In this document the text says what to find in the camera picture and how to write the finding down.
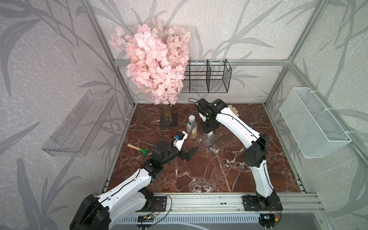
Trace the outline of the clear bottle with yellow label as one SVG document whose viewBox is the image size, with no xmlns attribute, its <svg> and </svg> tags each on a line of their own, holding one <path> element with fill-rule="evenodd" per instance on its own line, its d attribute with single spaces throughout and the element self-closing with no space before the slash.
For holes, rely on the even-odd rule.
<svg viewBox="0 0 368 230">
<path fill-rule="evenodd" d="M 194 123 L 187 123 L 186 125 L 188 136 L 194 139 L 197 136 L 197 123 L 196 121 Z"/>
</svg>

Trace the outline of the clear bottle with blue label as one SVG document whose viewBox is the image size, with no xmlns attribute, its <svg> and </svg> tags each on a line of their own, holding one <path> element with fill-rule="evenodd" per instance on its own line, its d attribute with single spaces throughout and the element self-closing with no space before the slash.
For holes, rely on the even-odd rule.
<svg viewBox="0 0 368 230">
<path fill-rule="evenodd" d="M 212 146 L 213 146 L 213 144 L 214 144 L 214 134 L 212 134 L 212 135 L 205 134 L 205 135 L 203 136 L 202 144 L 203 144 L 203 147 L 204 147 L 205 149 L 210 149 L 210 148 L 212 148 Z"/>
</svg>

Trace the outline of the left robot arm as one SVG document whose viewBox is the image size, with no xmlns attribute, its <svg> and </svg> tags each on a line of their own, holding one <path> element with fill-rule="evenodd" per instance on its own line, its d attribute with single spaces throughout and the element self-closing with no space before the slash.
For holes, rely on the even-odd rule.
<svg viewBox="0 0 368 230">
<path fill-rule="evenodd" d="M 78 208 L 71 230 L 110 230 L 133 212 L 148 209 L 154 194 L 147 186 L 163 172 L 164 166 L 179 157 L 191 161 L 198 147 L 182 150 L 184 140 L 158 141 L 151 156 L 128 179 L 98 196 L 88 195 Z"/>
</svg>

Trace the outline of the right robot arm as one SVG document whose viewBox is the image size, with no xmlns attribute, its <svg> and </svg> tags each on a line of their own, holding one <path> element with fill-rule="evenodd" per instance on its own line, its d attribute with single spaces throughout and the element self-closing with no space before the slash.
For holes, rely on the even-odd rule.
<svg viewBox="0 0 368 230">
<path fill-rule="evenodd" d="M 257 198 L 268 203 L 275 194 L 266 160 L 270 137 L 267 134 L 261 135 L 244 123 L 235 113 L 235 109 L 220 99 L 209 103 L 202 98 L 196 102 L 195 108 L 203 120 L 201 127 L 206 134 L 223 125 L 241 141 L 246 148 L 242 160 L 252 171 Z"/>
</svg>

